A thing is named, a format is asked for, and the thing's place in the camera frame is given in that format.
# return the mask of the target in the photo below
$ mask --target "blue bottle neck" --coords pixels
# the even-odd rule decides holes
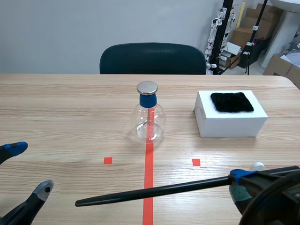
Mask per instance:
[[[152,108],[157,104],[156,94],[154,95],[140,95],[140,105],[144,108]]]

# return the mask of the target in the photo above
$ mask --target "wood grain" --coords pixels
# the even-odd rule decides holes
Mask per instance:
[[[279,76],[0,75],[0,143],[28,150],[1,165],[0,216],[52,179],[34,225],[141,225],[143,201],[76,208],[78,199],[143,188],[145,146],[129,132],[136,85],[152,80],[167,113],[155,146],[154,186],[224,176],[262,161],[298,165],[300,92]],[[193,112],[198,90],[252,90],[269,115],[257,138],[200,138]],[[103,165],[113,157],[112,165]],[[200,158],[201,167],[192,159]],[[154,199],[154,223],[238,224],[227,187]]]

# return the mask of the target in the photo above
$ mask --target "black rod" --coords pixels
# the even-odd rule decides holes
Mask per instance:
[[[148,189],[141,189],[136,191],[126,191],[121,193],[97,196],[87,199],[78,200],[75,206],[89,206],[89,205],[102,205],[111,203],[120,203],[125,201],[151,198],[162,195],[172,195],[181,192],[202,190],[207,188],[216,188],[227,186],[231,184],[230,177],[220,177],[209,180],[199,180],[189,183],[168,185],[163,187],[154,187]]]
[[[219,54],[221,52],[221,46],[226,32],[226,27],[230,17],[231,9],[233,7],[233,0],[224,0],[223,8],[227,8],[225,19],[222,21],[222,26],[217,30],[215,42],[212,49],[212,58],[210,64],[216,64],[217,68],[212,68],[214,75],[218,74],[219,71]]]
[[[265,8],[266,8],[266,6],[267,6],[267,3],[268,3],[268,0],[264,0],[264,2],[263,2],[263,5],[262,5],[262,9],[261,9],[261,12],[259,13],[259,16],[258,16],[258,19],[257,19],[257,21],[256,21],[256,26],[258,27],[259,26],[259,23],[261,22],[261,19],[262,19],[262,16],[263,16],[263,12],[264,12],[264,10],[265,10]],[[254,30],[253,32],[252,32],[252,36],[251,36],[251,39],[250,39],[250,43],[252,43],[253,41],[254,41],[254,38],[255,38],[255,35],[256,35],[256,30]],[[240,54],[240,56],[234,61],[234,62],[232,62],[225,70],[223,70],[221,73],[219,73],[219,75],[222,75],[227,69],[229,69],[239,58],[241,58],[242,56],[243,56],[243,54],[244,54],[244,52],[250,52],[251,53],[251,50],[252,50],[252,48],[251,48],[252,46],[249,46],[249,45],[246,45],[245,46],[245,48],[244,48],[244,50],[242,51],[242,53]]]

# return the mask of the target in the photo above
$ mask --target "red square marker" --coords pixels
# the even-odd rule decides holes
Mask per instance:
[[[113,158],[112,157],[105,157],[103,164],[113,164]]]
[[[198,158],[193,158],[192,160],[193,160],[193,166],[201,166],[201,164],[200,164],[200,159],[198,159]]]

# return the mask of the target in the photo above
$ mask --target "gray wall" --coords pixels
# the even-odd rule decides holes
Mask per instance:
[[[0,73],[96,74],[103,51],[121,43],[169,42],[203,50],[222,3],[0,0]],[[237,15],[241,3],[234,2]]]

